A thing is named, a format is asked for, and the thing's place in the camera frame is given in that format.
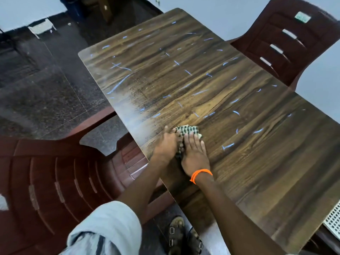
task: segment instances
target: table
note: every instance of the table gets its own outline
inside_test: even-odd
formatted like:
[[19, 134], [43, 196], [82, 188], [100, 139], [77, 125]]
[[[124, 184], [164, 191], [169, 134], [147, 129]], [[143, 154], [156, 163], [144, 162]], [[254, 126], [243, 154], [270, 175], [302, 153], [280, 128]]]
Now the table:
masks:
[[[79, 57], [148, 158], [164, 125], [198, 125], [224, 192], [286, 252], [297, 254], [339, 200], [338, 123], [185, 11]], [[198, 188], [175, 164], [161, 179], [209, 251], [225, 253]]]

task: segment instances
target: hand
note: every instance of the hand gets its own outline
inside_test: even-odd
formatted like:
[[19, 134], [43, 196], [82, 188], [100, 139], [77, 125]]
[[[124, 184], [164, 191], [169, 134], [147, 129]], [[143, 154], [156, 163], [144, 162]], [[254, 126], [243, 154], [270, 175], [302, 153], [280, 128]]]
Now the hand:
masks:
[[175, 129], [165, 126], [164, 133], [153, 151], [153, 157], [160, 157], [169, 163], [176, 155], [178, 147], [183, 147], [182, 141], [183, 137], [180, 137], [180, 132], [175, 133]]
[[197, 134], [186, 133], [184, 135], [185, 150], [182, 159], [182, 167], [188, 176], [200, 169], [210, 170], [209, 159], [203, 141], [200, 141]]

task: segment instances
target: orange wristband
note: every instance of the orange wristband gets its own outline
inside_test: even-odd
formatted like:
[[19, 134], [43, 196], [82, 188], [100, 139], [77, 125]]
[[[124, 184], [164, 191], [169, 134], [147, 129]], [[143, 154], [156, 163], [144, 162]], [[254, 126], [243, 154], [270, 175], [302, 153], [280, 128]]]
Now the orange wristband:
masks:
[[199, 173], [201, 173], [201, 172], [205, 172], [205, 173], [208, 173], [208, 174], [212, 175], [212, 172], [211, 172], [210, 170], [208, 170], [208, 169], [200, 169], [200, 170], [195, 171], [195, 172], [192, 174], [190, 181], [193, 182], [194, 184], [196, 184], [196, 183], [195, 183], [195, 178], [196, 178], [196, 176], [197, 176]]

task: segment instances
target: foot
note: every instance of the foot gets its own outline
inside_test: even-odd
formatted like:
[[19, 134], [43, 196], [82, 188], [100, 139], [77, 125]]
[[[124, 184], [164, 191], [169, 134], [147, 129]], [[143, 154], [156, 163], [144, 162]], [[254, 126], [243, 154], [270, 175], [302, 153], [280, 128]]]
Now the foot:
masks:
[[181, 255], [185, 237], [183, 217], [175, 217], [169, 225], [169, 255]]
[[188, 246], [194, 255], [202, 253], [204, 245], [193, 227], [190, 229], [188, 234]]

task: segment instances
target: white grid panel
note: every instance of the white grid panel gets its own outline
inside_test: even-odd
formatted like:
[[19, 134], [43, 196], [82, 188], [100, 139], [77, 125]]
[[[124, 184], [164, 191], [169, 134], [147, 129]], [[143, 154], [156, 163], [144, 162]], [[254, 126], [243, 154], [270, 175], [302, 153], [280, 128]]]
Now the white grid panel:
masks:
[[323, 224], [340, 240], [340, 201], [328, 214]]

